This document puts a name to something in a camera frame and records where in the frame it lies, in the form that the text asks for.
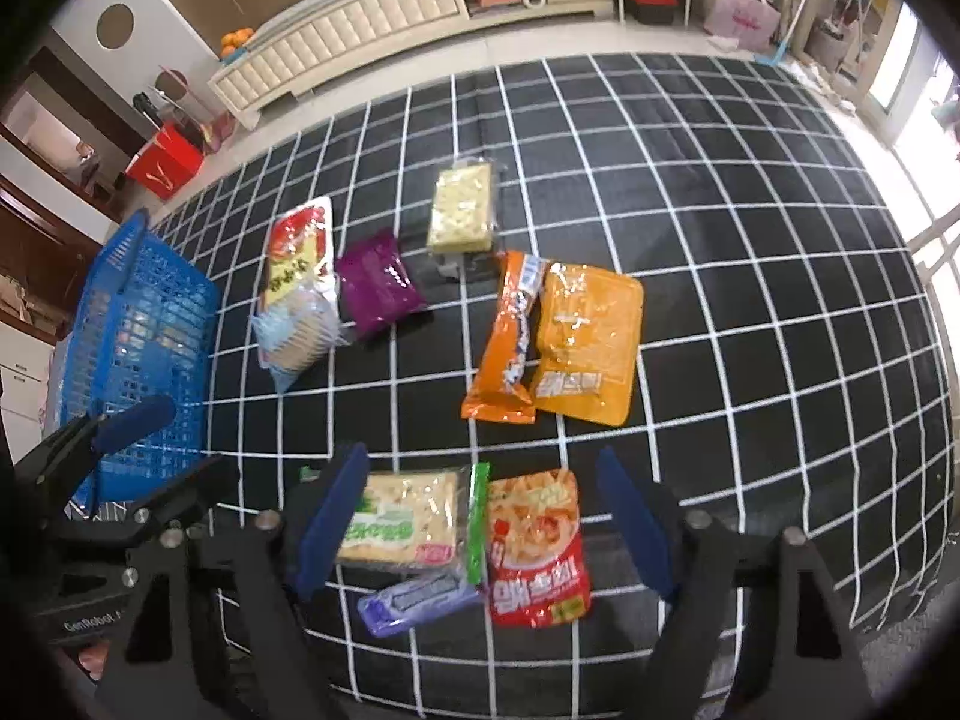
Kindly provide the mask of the black white grid tablecloth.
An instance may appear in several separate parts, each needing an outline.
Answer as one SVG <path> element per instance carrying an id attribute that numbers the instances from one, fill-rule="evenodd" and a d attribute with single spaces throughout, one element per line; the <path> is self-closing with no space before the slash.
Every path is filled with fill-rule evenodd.
<path id="1" fill-rule="evenodd" d="M 275 138 L 156 223 L 220 294 L 215 532 L 335 447 L 373 477 L 306 608 L 352 709 L 607 718 L 669 608 L 612 450 L 724 527 L 812 538 L 856 632 L 928 606 L 952 518 L 939 330 L 874 177 L 781 68 L 537 59 Z"/>

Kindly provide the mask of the white tv cabinet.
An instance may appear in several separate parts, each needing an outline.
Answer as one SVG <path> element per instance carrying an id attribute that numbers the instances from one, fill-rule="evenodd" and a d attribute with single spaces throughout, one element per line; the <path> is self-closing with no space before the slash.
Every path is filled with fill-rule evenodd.
<path id="1" fill-rule="evenodd" d="M 208 87 L 243 127 L 277 99 L 301 98 L 379 60 L 479 29 L 555 16 L 610 18 L 613 0 L 301 0 L 221 62 Z"/>

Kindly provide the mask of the oranges in blue bowl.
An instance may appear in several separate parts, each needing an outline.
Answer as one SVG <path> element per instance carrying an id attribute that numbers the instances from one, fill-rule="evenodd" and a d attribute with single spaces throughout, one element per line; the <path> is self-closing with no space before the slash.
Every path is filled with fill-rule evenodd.
<path id="1" fill-rule="evenodd" d="M 236 29 L 236 31 L 225 34 L 220 41 L 220 60 L 226 62 L 231 55 L 236 54 L 239 49 L 249 43 L 252 36 L 254 36 L 252 28 Z"/>

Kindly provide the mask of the purple doublemint gum pack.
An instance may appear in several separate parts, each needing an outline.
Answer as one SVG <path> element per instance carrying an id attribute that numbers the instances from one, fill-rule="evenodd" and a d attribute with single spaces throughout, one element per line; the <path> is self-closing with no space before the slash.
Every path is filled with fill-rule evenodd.
<path id="1" fill-rule="evenodd" d="M 358 600 L 359 619 L 377 639 L 386 639 L 480 605 L 482 583 L 459 569 L 423 572 Z"/>

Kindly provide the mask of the clear pack yellow crackers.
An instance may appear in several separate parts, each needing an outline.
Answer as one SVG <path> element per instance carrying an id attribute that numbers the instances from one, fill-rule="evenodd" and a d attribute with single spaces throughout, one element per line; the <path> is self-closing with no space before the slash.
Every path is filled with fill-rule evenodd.
<path id="1" fill-rule="evenodd" d="M 433 255 L 483 254 L 493 249 L 498 179 L 490 161 L 464 160 L 439 172 L 427 249 Z"/>

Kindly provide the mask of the red yellow snack pouch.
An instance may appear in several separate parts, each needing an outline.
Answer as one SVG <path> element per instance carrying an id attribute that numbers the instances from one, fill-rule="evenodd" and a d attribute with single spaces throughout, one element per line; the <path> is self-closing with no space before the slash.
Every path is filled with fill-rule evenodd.
<path id="1" fill-rule="evenodd" d="M 278 216 L 267 239 L 260 312 L 300 286 L 311 286 L 327 301 L 337 302 L 332 221 L 334 213 L 327 195 L 302 202 Z"/>

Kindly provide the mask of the blue striped cracker bag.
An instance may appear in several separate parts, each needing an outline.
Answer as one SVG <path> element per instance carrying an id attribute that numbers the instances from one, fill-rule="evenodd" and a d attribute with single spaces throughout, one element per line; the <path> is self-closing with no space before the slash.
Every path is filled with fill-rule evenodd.
<path id="1" fill-rule="evenodd" d="M 297 286 L 257 310 L 252 330 L 260 367 L 270 374 L 279 395 L 332 349 L 348 343 L 338 309 L 313 283 Z"/>

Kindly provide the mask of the orange blue biscuit pack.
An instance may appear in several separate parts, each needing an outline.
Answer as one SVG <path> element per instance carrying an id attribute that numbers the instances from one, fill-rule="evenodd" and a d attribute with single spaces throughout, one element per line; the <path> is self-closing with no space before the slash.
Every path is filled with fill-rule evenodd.
<path id="1" fill-rule="evenodd" d="M 524 385 L 530 314 L 539 299 L 548 262 L 519 250 L 498 257 L 501 283 L 493 327 L 477 376 L 460 405 L 462 419 L 532 424 L 534 398 Z"/>

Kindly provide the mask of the red gift bag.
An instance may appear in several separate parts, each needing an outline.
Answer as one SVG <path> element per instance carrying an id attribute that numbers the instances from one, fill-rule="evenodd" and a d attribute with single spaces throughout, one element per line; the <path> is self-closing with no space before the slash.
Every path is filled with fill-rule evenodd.
<path id="1" fill-rule="evenodd" d="M 167 122 L 133 156 L 124 174 L 167 202 L 200 171 L 202 163 L 200 149 Z"/>

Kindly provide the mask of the purple snack packet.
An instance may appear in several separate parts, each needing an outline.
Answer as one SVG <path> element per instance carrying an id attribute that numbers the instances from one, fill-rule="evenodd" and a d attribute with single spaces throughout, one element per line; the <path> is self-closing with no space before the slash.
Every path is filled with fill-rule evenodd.
<path id="1" fill-rule="evenodd" d="M 370 338 L 427 309 L 410 277 L 395 234 L 381 229 L 350 245 L 335 264 L 343 300 L 359 338 Z"/>

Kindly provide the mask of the pink gift bag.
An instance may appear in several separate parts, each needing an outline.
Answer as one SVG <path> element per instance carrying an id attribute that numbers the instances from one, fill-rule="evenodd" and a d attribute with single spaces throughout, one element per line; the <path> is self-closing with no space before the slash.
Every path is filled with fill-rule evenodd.
<path id="1" fill-rule="evenodd" d="M 711 36 L 734 39 L 740 50 L 763 54 L 781 20 L 771 0 L 715 0 L 704 29 Z"/>

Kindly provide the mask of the orange snack pouch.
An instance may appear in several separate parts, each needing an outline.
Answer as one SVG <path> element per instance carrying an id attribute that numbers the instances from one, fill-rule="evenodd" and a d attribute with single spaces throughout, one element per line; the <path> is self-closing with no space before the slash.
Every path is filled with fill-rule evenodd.
<path id="1" fill-rule="evenodd" d="M 635 388 L 643 304 L 644 289 L 635 278 L 598 266 L 552 263 L 540 294 L 535 406 L 623 426 Z"/>

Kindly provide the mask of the red noodle snack bag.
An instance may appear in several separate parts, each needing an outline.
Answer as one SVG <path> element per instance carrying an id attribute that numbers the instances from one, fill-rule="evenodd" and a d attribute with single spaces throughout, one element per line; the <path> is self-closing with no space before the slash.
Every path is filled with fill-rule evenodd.
<path id="1" fill-rule="evenodd" d="M 565 468 L 488 488 L 488 580 L 494 624 L 545 629 L 590 610 L 576 476 Z"/>

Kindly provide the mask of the broom and dustpan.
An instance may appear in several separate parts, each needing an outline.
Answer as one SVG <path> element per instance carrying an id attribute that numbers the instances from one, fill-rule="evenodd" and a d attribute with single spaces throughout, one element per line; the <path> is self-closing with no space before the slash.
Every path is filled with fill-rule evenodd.
<path id="1" fill-rule="evenodd" d="M 218 153 L 235 132 L 231 114 L 218 110 L 195 93 L 179 70 L 161 67 L 153 88 L 171 110 L 178 126 L 203 153 Z"/>

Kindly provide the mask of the green white cracker pack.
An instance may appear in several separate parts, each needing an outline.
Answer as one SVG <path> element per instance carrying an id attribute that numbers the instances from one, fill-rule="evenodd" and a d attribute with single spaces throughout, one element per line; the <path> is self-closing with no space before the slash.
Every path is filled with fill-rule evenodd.
<path id="1" fill-rule="evenodd" d="M 490 465 L 371 473 L 337 561 L 386 572 L 457 569 L 483 578 Z"/>

